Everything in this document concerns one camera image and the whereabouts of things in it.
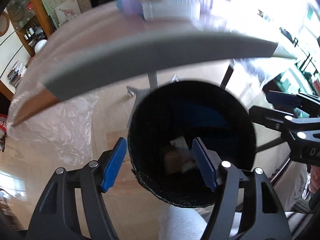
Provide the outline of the person right hand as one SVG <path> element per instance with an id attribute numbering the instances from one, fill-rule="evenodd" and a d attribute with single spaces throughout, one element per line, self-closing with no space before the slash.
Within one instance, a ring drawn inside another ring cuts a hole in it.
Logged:
<path id="1" fill-rule="evenodd" d="M 310 191 L 316 193 L 320 188 L 320 167 L 311 166 Z"/>

